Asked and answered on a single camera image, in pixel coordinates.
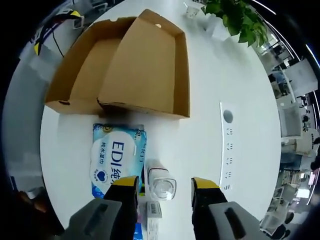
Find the round white table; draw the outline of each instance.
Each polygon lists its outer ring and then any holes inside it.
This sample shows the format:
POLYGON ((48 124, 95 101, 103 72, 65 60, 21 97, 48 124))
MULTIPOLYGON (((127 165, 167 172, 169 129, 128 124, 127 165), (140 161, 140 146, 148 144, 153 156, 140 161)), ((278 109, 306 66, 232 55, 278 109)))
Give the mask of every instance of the round white table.
MULTIPOLYGON (((251 47, 229 38, 210 38, 197 19, 184 16, 183 0, 127 0, 97 21, 138 16, 150 9, 186 34, 190 74, 190 118, 171 120, 132 112, 128 119, 108 122, 144 124, 146 158, 159 158, 177 181, 175 198, 161 202, 160 239, 194 239, 191 178, 220 183, 226 139, 221 105, 233 109, 232 190, 226 193, 261 220, 275 190, 281 155, 276 99, 262 63, 251 47)), ((40 152, 45 186, 63 227, 87 204, 95 115, 60 115, 45 107, 40 152)))

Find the wet wipes package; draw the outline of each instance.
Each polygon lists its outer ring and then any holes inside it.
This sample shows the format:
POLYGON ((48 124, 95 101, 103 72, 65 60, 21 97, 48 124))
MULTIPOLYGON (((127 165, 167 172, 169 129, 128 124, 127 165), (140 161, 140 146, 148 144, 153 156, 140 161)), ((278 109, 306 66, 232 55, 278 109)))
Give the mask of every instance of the wet wipes package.
POLYGON ((145 162, 147 134, 143 125, 93 125, 90 178, 92 195, 103 198, 110 185, 122 177, 139 176, 145 162))

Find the potted plant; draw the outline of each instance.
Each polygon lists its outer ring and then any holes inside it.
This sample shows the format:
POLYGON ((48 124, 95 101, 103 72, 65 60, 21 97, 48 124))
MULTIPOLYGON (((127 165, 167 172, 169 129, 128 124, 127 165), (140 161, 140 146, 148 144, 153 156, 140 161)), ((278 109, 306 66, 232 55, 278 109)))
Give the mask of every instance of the potted plant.
POLYGON ((268 41, 262 19, 244 0, 207 0, 202 10, 221 18, 231 36, 240 34, 239 43, 249 47, 257 42, 260 47, 268 41))

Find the black cable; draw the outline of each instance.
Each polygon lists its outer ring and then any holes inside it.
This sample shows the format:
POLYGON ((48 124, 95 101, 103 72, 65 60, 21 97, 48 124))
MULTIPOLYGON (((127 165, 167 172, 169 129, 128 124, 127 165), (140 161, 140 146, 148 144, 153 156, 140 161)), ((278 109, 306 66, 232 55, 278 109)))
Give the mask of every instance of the black cable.
POLYGON ((52 29, 52 37, 53 37, 53 40, 54 40, 54 42, 55 42, 55 45, 56 45, 56 47, 58 48, 61 56, 64 58, 65 56, 64 56, 64 54, 62 53, 62 51, 61 51, 61 49, 60 49, 60 47, 59 47, 59 45, 58 45, 58 43, 57 43, 56 37, 55 37, 55 30, 54 30, 53 28, 51 28, 51 29, 52 29))

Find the open cardboard box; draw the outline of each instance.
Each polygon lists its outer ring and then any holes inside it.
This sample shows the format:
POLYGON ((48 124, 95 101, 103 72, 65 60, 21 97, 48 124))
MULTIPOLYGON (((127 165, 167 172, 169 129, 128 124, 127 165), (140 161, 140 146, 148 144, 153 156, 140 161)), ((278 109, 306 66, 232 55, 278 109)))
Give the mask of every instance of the open cardboard box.
POLYGON ((45 104, 63 114, 120 107, 189 117, 185 33, 148 9, 94 23, 64 56, 45 104))

